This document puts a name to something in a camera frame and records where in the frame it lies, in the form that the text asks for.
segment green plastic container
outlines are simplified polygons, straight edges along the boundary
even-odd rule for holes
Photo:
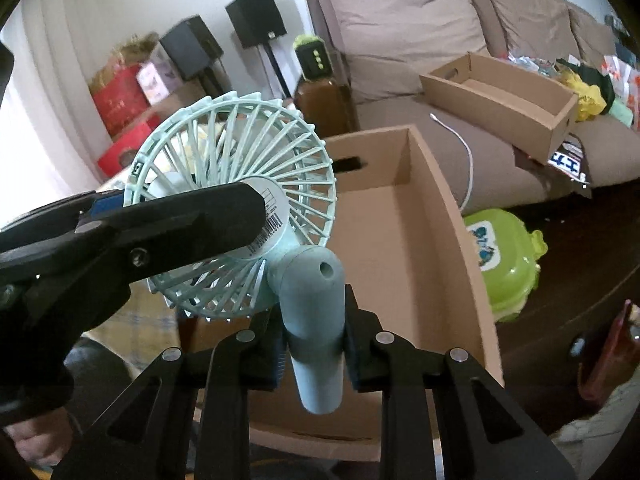
[[[542,232],[528,233],[524,223],[502,209],[486,209],[465,218],[478,254],[494,320],[518,317],[538,284],[537,260],[546,253]]]

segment black speaker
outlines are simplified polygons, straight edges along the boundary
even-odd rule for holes
[[[287,33],[273,0],[234,0],[226,6],[226,13],[243,48],[267,44]]]
[[[211,67],[223,54],[213,34],[197,15],[175,25],[160,39],[160,44],[185,81]]]

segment red gift box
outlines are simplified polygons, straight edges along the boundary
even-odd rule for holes
[[[114,139],[113,146],[102,154],[98,166],[111,178],[133,162],[133,158],[146,138],[161,123],[160,117],[152,115],[131,127]]]
[[[139,71],[140,64],[120,70],[107,86],[93,95],[95,107],[111,137],[149,108],[136,79]]]

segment fan grille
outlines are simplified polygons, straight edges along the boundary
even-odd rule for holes
[[[149,279],[170,307],[207,318],[249,316],[275,301],[266,283],[270,253],[259,248],[285,225],[288,243],[326,245],[335,214],[332,161],[312,125],[281,100],[259,93],[205,97],[149,136],[131,166],[124,203],[229,182],[271,182],[286,197],[288,218],[268,218],[260,237],[232,251]]]

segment human hand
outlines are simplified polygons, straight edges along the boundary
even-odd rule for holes
[[[73,431],[65,408],[4,428],[20,456],[38,465],[56,465],[69,451]]]

